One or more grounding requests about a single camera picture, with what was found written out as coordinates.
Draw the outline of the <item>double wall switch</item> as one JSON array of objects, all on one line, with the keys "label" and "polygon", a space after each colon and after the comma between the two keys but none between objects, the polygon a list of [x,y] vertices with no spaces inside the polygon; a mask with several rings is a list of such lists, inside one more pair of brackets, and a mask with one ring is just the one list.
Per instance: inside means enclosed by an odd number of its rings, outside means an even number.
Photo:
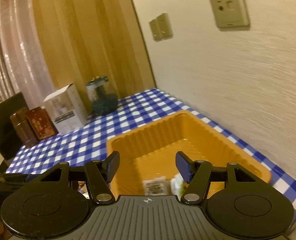
[{"label": "double wall switch", "polygon": [[170,18],[167,13],[162,13],[149,22],[153,40],[159,42],[173,38]]}]

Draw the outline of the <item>beige curtain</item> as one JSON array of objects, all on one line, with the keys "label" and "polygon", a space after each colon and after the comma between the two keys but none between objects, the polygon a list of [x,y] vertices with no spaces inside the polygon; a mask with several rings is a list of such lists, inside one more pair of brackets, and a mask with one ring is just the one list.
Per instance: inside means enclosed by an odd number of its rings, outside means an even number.
[{"label": "beige curtain", "polygon": [[22,93],[28,108],[55,91],[42,52],[32,0],[0,0],[0,96]]}]

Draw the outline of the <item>white snack wrapper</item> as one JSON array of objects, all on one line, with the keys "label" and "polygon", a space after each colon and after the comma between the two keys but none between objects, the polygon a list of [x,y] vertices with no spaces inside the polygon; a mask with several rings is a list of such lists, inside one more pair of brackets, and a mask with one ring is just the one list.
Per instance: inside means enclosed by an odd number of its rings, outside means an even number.
[{"label": "white snack wrapper", "polygon": [[183,193],[185,192],[185,182],[180,173],[176,174],[170,180],[170,189],[173,195],[176,195],[178,199],[181,199]]}]

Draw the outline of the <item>grey printed snack packet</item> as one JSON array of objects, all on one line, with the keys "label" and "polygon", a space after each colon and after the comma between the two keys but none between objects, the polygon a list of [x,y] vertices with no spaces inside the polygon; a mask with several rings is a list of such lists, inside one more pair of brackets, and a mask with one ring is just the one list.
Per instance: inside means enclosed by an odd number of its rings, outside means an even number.
[{"label": "grey printed snack packet", "polygon": [[166,196],[168,194],[168,182],[166,176],[143,181],[146,196]]}]

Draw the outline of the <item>orange plastic tray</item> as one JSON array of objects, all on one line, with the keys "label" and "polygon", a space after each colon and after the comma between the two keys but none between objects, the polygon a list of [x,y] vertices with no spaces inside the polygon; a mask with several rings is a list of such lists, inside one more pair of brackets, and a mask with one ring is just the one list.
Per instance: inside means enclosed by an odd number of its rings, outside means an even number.
[{"label": "orange plastic tray", "polygon": [[143,181],[166,176],[170,181],[178,170],[176,153],[191,160],[205,160],[216,167],[235,162],[264,180],[271,172],[189,111],[179,111],[107,141],[107,152],[118,151],[120,165],[110,186],[115,197],[144,195]]}]

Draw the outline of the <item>wall socket plate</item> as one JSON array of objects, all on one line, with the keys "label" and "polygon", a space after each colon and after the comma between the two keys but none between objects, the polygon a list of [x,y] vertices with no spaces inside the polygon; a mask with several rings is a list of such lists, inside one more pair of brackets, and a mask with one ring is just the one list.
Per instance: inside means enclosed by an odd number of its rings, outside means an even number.
[{"label": "wall socket plate", "polygon": [[209,1],[218,28],[224,29],[250,26],[250,19],[245,0]]}]

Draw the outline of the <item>black appliance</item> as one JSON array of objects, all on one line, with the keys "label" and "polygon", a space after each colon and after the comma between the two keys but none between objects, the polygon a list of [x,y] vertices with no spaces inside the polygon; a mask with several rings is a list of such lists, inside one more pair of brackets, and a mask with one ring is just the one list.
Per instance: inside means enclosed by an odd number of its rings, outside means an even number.
[{"label": "black appliance", "polygon": [[21,92],[0,103],[0,153],[6,160],[14,158],[23,145],[10,120],[23,107],[27,103]]}]

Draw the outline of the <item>wooden door panel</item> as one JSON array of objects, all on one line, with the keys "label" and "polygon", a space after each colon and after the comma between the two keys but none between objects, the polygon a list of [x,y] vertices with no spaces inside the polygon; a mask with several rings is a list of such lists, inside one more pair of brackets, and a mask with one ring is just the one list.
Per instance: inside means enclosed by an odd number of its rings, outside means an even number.
[{"label": "wooden door panel", "polygon": [[32,0],[35,24],[55,88],[108,77],[123,98],[155,87],[132,0]]}]

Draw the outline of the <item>red chinese gift box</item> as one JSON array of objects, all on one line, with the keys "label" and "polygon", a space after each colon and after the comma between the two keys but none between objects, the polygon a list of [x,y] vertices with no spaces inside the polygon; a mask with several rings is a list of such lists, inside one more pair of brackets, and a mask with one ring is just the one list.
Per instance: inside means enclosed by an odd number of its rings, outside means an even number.
[{"label": "red chinese gift box", "polygon": [[26,116],[35,135],[40,141],[57,135],[57,129],[44,108],[36,107],[28,110]]}]

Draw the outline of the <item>white product box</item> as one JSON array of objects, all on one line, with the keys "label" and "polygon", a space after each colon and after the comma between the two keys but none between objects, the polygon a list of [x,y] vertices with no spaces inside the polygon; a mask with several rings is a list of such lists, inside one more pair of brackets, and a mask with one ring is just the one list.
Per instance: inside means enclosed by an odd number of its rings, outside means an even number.
[{"label": "white product box", "polygon": [[75,84],[67,85],[49,94],[43,104],[60,134],[81,129],[87,123],[88,114]]}]

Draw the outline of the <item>green glass jar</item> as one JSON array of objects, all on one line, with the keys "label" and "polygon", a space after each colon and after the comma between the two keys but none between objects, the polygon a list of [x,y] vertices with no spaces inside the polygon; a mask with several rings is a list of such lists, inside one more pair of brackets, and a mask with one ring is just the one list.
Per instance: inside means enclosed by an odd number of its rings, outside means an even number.
[{"label": "green glass jar", "polygon": [[92,111],[96,115],[107,115],[118,108],[118,97],[107,76],[97,76],[86,84]]}]

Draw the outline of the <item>brown metal thermos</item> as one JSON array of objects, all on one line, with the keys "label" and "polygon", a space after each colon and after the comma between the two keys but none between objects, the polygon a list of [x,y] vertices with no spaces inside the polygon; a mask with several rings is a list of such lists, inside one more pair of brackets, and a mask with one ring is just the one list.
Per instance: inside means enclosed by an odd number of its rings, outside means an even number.
[{"label": "brown metal thermos", "polygon": [[31,148],[38,143],[38,139],[28,121],[27,112],[28,108],[22,107],[10,116],[10,120],[22,143],[26,148]]}]

